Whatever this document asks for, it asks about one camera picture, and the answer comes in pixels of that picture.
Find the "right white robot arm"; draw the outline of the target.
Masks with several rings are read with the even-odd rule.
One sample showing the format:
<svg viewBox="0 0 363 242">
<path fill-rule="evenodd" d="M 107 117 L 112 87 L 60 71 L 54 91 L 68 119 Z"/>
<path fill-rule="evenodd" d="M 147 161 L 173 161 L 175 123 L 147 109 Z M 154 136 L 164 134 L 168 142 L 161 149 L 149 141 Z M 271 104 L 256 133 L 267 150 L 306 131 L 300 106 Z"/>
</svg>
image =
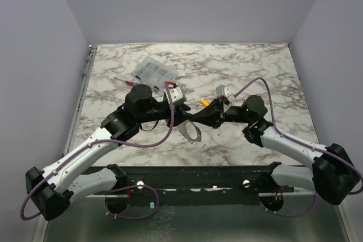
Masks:
<svg viewBox="0 0 363 242">
<path fill-rule="evenodd" d="M 220 127 L 224 122 L 247 124 L 242 131 L 249 143 L 280 152 L 303 165 L 302 169 L 280 164 L 262 175 L 261 187 L 272 192 L 279 186 L 295 186 L 315 191 L 332 205 L 339 205 L 358 184 L 358 174 L 344 148 L 324 146 L 278 132 L 264 116 L 267 108 L 258 95 L 249 96 L 242 105 L 224 110 L 222 100 L 214 99 L 194 114 L 193 122 Z"/>
</svg>

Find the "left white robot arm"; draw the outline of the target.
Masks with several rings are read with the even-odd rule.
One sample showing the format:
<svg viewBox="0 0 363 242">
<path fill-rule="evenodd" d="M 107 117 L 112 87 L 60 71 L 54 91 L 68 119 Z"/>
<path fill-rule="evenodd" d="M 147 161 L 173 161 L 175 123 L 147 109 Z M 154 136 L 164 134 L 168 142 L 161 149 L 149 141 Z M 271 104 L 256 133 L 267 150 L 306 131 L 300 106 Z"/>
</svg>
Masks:
<svg viewBox="0 0 363 242">
<path fill-rule="evenodd" d="M 86 175 L 85 170 L 122 145 L 141 148 L 161 145 L 173 127 L 189 120 L 186 112 L 190 107 L 185 101 L 184 91 L 172 82 L 165 83 L 162 101 L 153 97 L 149 86 L 134 86 L 124 104 L 110 113 L 80 146 L 43 169 L 33 167 L 26 172 L 27 196 L 20 208 L 20 217 L 32 219 L 24 214 L 28 201 L 37 207 L 36 216 L 50 221 L 63 214 L 78 197 L 108 190 L 114 194 L 122 192 L 125 179 L 119 167 L 106 167 L 94 175 Z M 130 142 L 139 133 L 141 124 L 160 120 L 166 121 L 168 132 L 159 142 L 141 145 Z"/>
</svg>

